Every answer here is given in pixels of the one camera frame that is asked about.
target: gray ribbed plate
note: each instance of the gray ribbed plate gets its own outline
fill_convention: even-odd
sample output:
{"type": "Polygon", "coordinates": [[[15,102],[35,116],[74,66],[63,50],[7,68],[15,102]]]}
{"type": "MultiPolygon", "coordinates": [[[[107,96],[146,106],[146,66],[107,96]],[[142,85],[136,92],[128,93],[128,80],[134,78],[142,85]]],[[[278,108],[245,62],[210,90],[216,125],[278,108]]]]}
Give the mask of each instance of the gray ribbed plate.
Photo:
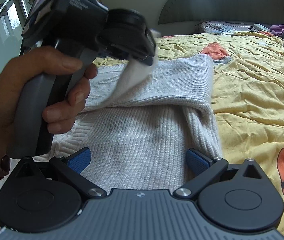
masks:
{"type": "Polygon", "coordinates": [[[236,235],[207,222],[193,202],[168,190],[114,189],[104,199],[89,200],[69,224],[46,233],[0,231],[0,240],[284,240],[275,229],[259,235],[236,235]]]}

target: fingernail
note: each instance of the fingernail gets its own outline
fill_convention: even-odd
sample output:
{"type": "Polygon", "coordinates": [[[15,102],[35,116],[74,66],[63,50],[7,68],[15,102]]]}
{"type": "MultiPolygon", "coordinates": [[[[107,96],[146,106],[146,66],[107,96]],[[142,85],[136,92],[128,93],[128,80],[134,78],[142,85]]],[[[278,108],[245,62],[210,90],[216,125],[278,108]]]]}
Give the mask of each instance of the fingernail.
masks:
{"type": "Polygon", "coordinates": [[[55,122],[61,118],[61,112],[59,109],[52,108],[47,111],[48,122],[55,122]]]}
{"type": "Polygon", "coordinates": [[[48,125],[48,132],[51,134],[57,134],[61,130],[61,125],[59,123],[50,123],[48,125]]]}
{"type": "Polygon", "coordinates": [[[84,99],[84,94],[83,94],[83,92],[77,92],[76,94],[75,94],[75,104],[78,104],[78,103],[80,103],[82,100],[84,99]]]}
{"type": "Polygon", "coordinates": [[[78,70],[82,68],[83,62],[74,57],[64,57],[62,61],[62,65],[67,68],[72,68],[74,70],[78,70]]]}

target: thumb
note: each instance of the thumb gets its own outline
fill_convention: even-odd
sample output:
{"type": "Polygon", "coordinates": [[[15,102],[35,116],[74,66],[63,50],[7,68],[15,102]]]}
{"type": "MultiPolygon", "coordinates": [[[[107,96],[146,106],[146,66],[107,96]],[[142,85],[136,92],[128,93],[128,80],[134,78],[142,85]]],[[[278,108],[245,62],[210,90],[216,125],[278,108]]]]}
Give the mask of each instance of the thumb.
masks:
{"type": "Polygon", "coordinates": [[[82,67],[79,59],[44,46],[11,59],[0,74],[0,115],[11,119],[24,84],[40,73],[71,74],[82,67]]]}

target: blue gripper pad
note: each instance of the blue gripper pad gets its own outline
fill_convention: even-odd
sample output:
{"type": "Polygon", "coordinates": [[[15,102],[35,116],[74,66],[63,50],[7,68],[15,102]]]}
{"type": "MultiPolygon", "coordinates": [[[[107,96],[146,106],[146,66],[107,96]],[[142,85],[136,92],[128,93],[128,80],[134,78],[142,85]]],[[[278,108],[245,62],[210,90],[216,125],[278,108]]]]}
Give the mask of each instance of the blue gripper pad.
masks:
{"type": "Polygon", "coordinates": [[[91,162],[91,151],[84,147],[66,158],[66,165],[80,174],[91,162]]]}
{"type": "Polygon", "coordinates": [[[186,152],[186,164],[198,176],[213,165],[213,161],[202,153],[190,148],[186,152]]]}

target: blue textured pad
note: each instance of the blue textured pad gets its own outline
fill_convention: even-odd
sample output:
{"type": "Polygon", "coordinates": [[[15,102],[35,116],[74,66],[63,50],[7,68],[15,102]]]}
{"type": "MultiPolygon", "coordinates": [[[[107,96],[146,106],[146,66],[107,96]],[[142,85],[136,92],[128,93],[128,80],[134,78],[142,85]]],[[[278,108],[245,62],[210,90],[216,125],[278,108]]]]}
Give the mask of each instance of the blue textured pad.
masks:
{"type": "Polygon", "coordinates": [[[68,159],[67,166],[80,174],[91,162],[91,151],[85,147],[72,154],[68,159]]]}
{"type": "Polygon", "coordinates": [[[186,152],[186,164],[196,176],[210,167],[210,163],[190,149],[186,152]]]}

